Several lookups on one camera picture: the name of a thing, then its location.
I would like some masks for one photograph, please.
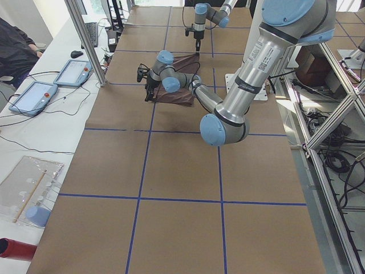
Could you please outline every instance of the black wire bundle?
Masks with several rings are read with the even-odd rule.
[[[56,71],[39,72],[39,73],[32,74],[32,75],[29,75],[29,76],[33,78],[33,75],[45,74],[45,73],[56,73]],[[87,98],[91,95],[91,92],[90,92],[88,89],[84,88],[83,86],[80,86],[80,88],[82,88],[82,89],[86,90],[86,91],[88,92],[88,95],[87,95],[87,96],[86,96],[86,97],[85,97],[85,98],[84,98],[84,99],[80,102],[78,109],[77,109],[74,113],[72,113],[72,114],[67,113],[67,112],[65,112],[65,111],[62,111],[62,110],[56,110],[56,111],[51,111],[51,112],[47,112],[47,111],[45,111],[45,110],[42,110],[42,111],[40,111],[39,113],[37,113],[36,115],[31,116],[31,117],[28,117],[28,118],[27,118],[27,119],[25,119],[25,120],[22,120],[22,121],[20,121],[20,122],[10,123],[10,124],[0,124],[0,127],[7,127],[7,126],[13,126],[13,125],[16,125],[16,124],[24,123],[24,122],[26,122],[26,121],[28,121],[28,120],[30,120],[30,119],[35,118],[35,117],[36,117],[37,115],[39,115],[40,113],[48,113],[48,114],[52,114],[52,113],[56,113],[56,112],[61,112],[61,113],[64,113],[64,114],[66,114],[66,115],[69,115],[69,116],[74,116],[74,115],[76,115],[76,114],[79,112],[79,110],[80,110],[80,108],[81,108],[82,103],[83,103],[83,102],[85,102],[85,100],[86,100],[86,99],[87,99]],[[67,96],[69,96],[69,95],[73,94],[73,93],[74,93],[77,89],[79,89],[79,88],[76,88],[76,89],[74,89],[73,91],[71,91],[70,93],[66,94],[65,96],[63,96],[63,97],[61,97],[61,98],[59,98],[59,99],[57,99],[57,100],[55,100],[55,101],[53,101],[53,102],[50,102],[47,106],[49,106],[49,105],[51,105],[51,104],[54,104],[55,102],[57,102],[57,101],[59,101],[59,100],[66,99],[66,97],[67,97]],[[10,101],[11,97],[16,96],[16,95],[17,95],[17,96],[19,96],[18,94],[14,94],[14,95],[10,96],[9,98],[6,98],[5,94],[4,94],[1,90],[0,90],[0,94],[1,94],[4,98],[5,98],[6,102],[8,102],[8,103],[10,103],[11,105],[15,106],[13,103],[11,103],[11,102],[9,102],[9,101]],[[6,115],[6,116],[0,116],[0,118],[6,118],[6,117],[11,117],[11,116],[16,116],[16,115],[26,115],[26,113],[28,112],[28,111],[23,111],[23,112],[22,112],[22,111],[21,111],[21,110],[19,110],[19,109],[18,109],[18,111],[19,111],[19,113],[17,113],[17,114],[11,114],[11,115]],[[1,139],[3,139],[3,140],[5,140],[5,141],[7,141],[7,142],[15,143],[15,144],[17,144],[17,145],[19,145],[19,146],[21,146],[21,147],[23,147],[23,148],[25,148],[25,149],[27,149],[27,150],[29,150],[29,151],[37,151],[37,152],[41,152],[41,153],[45,153],[45,152],[52,152],[52,153],[74,154],[74,152],[70,152],[70,151],[37,150],[37,149],[35,149],[35,148],[29,148],[29,147],[26,147],[26,146],[24,146],[24,145],[22,145],[22,144],[20,144],[20,143],[18,143],[18,142],[16,142],[16,141],[6,139],[6,138],[4,138],[4,137],[2,137],[2,136],[0,136],[0,138],[1,138]]]

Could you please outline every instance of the table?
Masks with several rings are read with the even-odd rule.
[[[192,9],[185,9],[192,20]],[[28,270],[33,273],[325,273],[275,97],[244,142],[207,146],[204,110],[143,101],[140,62],[195,51],[181,8],[136,7]],[[224,95],[250,26],[206,31],[200,75]],[[230,36],[232,43],[225,43]]]
[[[99,21],[100,18],[85,16],[84,20],[85,22],[91,22],[95,20]],[[99,36],[99,47],[95,50],[101,60],[104,56],[103,49],[107,48],[107,34],[102,27],[99,27],[99,31],[101,31]],[[70,52],[72,50],[81,50],[81,48],[80,39],[78,38],[72,21],[69,19],[61,29],[60,33],[48,46],[46,52],[31,70],[30,74],[44,71],[60,71],[64,64],[66,64],[67,60],[71,59]],[[87,60],[87,56],[84,54],[78,59]],[[40,74],[34,76],[35,79],[48,83],[52,83],[55,77],[56,74]],[[33,79],[31,78],[26,79],[16,93],[21,93],[32,81]],[[90,114],[96,96],[99,92],[99,85],[97,83],[98,80],[96,76],[91,75],[90,79],[83,85],[85,90],[79,88],[71,95],[67,95],[74,89],[60,88],[52,101],[64,96],[66,96],[66,99],[60,100],[45,109],[48,112],[62,110],[73,114],[77,111],[81,101],[88,96],[88,98],[82,103],[81,108],[76,115],[68,116],[63,113],[42,113],[34,119],[8,127],[2,127],[1,125],[20,122],[27,119],[27,117],[17,115],[10,118],[2,118],[0,119],[1,136],[38,150],[74,152],[83,132],[85,121]],[[7,107],[5,107],[0,116],[6,116],[9,114],[12,113],[7,109]],[[73,157],[71,154],[39,153],[29,151],[23,149],[17,144],[9,143],[1,139],[0,182],[5,179],[24,155],[63,163],[64,169],[58,177],[59,182],[63,181]],[[31,244],[37,244],[43,233],[43,229],[25,227],[1,220],[0,231],[1,237],[8,237]],[[28,267],[29,262],[25,261],[9,259],[2,259],[0,261],[0,272],[2,273],[25,273]]]

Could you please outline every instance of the sticker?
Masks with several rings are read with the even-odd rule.
[[[280,50],[274,47],[265,47],[261,42],[257,42],[248,57],[248,62],[252,63],[255,69],[267,73],[279,57]]]
[[[253,63],[256,60],[257,55],[260,53],[263,44],[259,41],[256,42],[255,46],[253,47],[250,56],[248,57],[247,61]]]

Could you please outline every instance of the metal pole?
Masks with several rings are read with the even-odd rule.
[[[87,33],[87,30],[86,30],[86,27],[84,24],[84,20],[82,19],[82,15],[81,15],[79,6],[77,4],[77,1],[76,0],[64,0],[64,2],[68,8],[68,12],[70,13],[71,19],[74,23],[74,26],[76,28],[76,31],[77,31],[79,37],[80,37],[82,45],[85,48],[86,54],[89,58],[91,66],[96,74],[96,77],[98,78],[100,86],[105,86],[107,80],[105,78],[102,67],[100,66],[98,56],[96,55],[94,47],[91,44],[89,34]]]

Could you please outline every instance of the light blue joint cap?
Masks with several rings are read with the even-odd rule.
[[[203,15],[207,12],[208,8],[206,7],[206,4],[199,3],[195,6],[195,13],[199,15]]]
[[[163,64],[171,65],[173,63],[173,55],[167,50],[161,50],[156,59]]]
[[[301,19],[314,2],[315,0],[265,0],[262,18],[270,26],[287,26]]]
[[[180,82],[175,77],[166,77],[162,80],[162,85],[168,93],[173,93],[180,89]]]
[[[301,39],[299,39],[297,44],[305,46],[305,45],[310,45],[310,44],[327,42],[332,39],[334,33],[335,33],[335,29],[327,30],[324,33],[319,33],[319,34],[301,38]]]
[[[200,134],[211,146],[221,146],[226,141],[226,132],[222,122],[213,114],[207,114],[200,121]]]
[[[219,27],[225,28],[229,23],[229,17],[226,16],[219,22]]]

